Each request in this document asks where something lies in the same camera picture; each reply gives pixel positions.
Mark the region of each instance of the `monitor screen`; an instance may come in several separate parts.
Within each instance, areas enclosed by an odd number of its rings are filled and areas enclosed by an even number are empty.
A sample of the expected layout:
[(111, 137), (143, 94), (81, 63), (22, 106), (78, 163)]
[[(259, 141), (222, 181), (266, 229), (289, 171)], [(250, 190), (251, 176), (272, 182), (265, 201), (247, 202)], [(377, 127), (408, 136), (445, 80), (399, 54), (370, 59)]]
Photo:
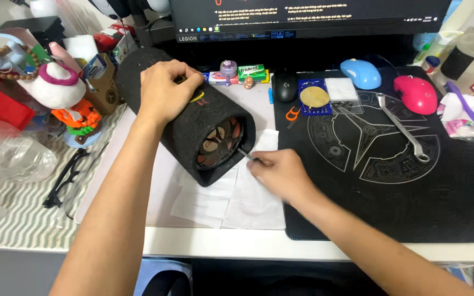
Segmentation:
[(450, 0), (171, 0), (178, 42), (437, 32)]

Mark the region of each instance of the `blue pen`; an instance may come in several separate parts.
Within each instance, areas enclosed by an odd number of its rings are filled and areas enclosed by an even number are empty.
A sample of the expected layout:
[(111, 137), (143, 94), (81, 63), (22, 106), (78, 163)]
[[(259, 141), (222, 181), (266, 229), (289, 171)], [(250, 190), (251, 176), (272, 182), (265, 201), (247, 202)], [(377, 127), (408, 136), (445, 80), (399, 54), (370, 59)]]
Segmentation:
[(270, 104), (273, 104), (272, 88), (268, 89), (268, 97), (270, 98)]

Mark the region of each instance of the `hand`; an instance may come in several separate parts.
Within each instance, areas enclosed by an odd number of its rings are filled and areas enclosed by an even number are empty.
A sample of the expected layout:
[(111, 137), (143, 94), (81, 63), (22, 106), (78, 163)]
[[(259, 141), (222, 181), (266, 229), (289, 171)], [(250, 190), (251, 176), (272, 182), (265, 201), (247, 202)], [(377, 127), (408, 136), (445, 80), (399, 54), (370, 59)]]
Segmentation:
[[(174, 83), (179, 75), (187, 80)], [(140, 111), (138, 118), (155, 120), (166, 125), (186, 107), (193, 92), (204, 81), (202, 74), (176, 59), (158, 62), (140, 73)]]
[(315, 194), (319, 190), (306, 174), (299, 155), (292, 149), (256, 151), (252, 156), (260, 158), (266, 164), (264, 166), (259, 162), (249, 161), (247, 166), (252, 175), (270, 192), (291, 205), (295, 206), (320, 195)]

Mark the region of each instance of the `black mouse pad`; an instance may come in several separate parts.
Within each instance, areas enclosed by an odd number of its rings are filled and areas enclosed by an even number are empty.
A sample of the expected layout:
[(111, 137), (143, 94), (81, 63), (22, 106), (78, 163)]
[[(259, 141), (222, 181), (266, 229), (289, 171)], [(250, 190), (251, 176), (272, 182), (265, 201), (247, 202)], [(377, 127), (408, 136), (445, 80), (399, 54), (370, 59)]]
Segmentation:
[[(436, 114), (406, 109), (393, 89), (396, 72), (379, 70), (378, 89), (358, 90), (363, 114), (300, 114), (288, 129), (285, 115), (299, 100), (275, 102), (279, 149), (297, 151), (322, 192), (399, 242), (474, 242), (474, 143), (451, 139)], [(398, 70), (430, 81), (419, 67)], [(340, 71), (299, 76), (345, 77)], [(378, 92), (421, 143), (429, 163), (416, 160), (411, 143), (379, 108)], [(328, 240), (292, 206), (284, 205), (284, 215), (291, 239)]]

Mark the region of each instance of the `white desk surface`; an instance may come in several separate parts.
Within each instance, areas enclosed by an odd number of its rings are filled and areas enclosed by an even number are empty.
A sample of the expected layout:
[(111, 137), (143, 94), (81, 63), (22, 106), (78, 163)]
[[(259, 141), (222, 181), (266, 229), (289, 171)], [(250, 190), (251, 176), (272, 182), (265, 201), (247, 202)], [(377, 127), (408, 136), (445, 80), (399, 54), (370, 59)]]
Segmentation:
[[(269, 104), (268, 99), (269, 87), (271, 87), (270, 84), (258, 84), (252, 90), (245, 90), (242, 85), (216, 86), (220, 92), (253, 115), (257, 130), (275, 129), (273, 105)], [(128, 112), (131, 113), (129, 116), (134, 116), (130, 110), (126, 111), (126, 115)], [(132, 119), (126, 122), (126, 124), (119, 124), (115, 132), (115, 135), (123, 135), (123, 140), (127, 136)], [(100, 175), (105, 177), (113, 161), (114, 157), (104, 159), (95, 178)], [(96, 194), (101, 182), (93, 183), (96, 184), (91, 184), (88, 190), (88, 195), (92, 196)], [(433, 262), (474, 262), (474, 243), (406, 243), (404, 245)], [(281, 230), (200, 227), (146, 227), (143, 254), (162, 257), (348, 260), (348, 257), (330, 241), (293, 241)]]

